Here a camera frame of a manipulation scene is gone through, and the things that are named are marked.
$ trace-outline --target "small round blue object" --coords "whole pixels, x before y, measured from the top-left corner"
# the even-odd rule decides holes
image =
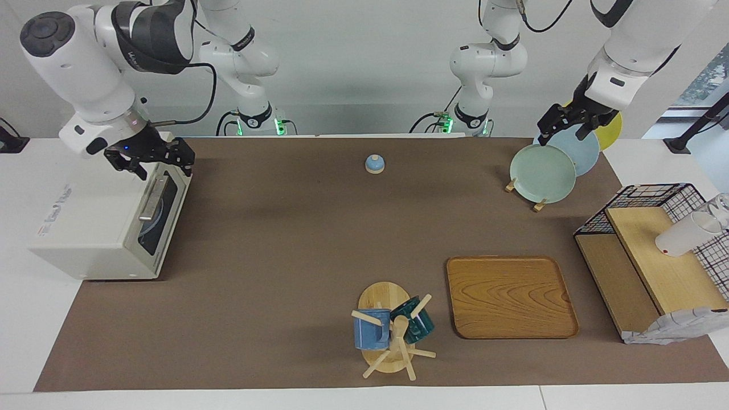
[[[381,173],[385,170],[385,158],[377,154],[370,155],[364,162],[364,169],[367,169],[370,174]]]

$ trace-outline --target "brown wooden serving tray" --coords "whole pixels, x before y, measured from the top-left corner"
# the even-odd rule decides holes
[[[448,286],[465,339],[567,339],[580,330],[559,265],[548,256],[451,258]]]

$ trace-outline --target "oven window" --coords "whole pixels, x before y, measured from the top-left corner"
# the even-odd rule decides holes
[[[160,202],[157,204],[155,214],[152,216],[152,220],[145,222],[139,230],[138,242],[144,250],[150,255],[154,255],[157,250],[157,245],[160,243],[162,238],[162,231],[165,230],[167,225],[167,219],[170,216],[172,210],[172,203],[175,201],[177,196],[177,184],[175,184],[172,177],[168,172],[165,175],[169,177],[167,181],[167,187],[165,192],[160,197]]]

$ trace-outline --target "wire basket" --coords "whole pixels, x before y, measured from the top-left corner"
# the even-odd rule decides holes
[[[674,223],[689,215],[706,200],[691,184],[630,185],[624,187],[574,235],[615,233],[605,209],[660,206]],[[693,249],[694,255],[729,301],[729,231]]]

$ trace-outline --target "brown tabletop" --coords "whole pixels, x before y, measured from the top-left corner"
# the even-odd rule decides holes
[[[199,139],[195,176],[160,278],[85,282],[36,391],[610,384],[729,380],[708,337],[618,337],[572,233],[620,187],[604,157],[542,212],[503,187],[527,139]],[[386,160],[365,171],[372,153]],[[465,340],[445,262],[549,255],[580,333]],[[354,348],[359,294],[388,280],[431,293],[436,359],[373,374]]]

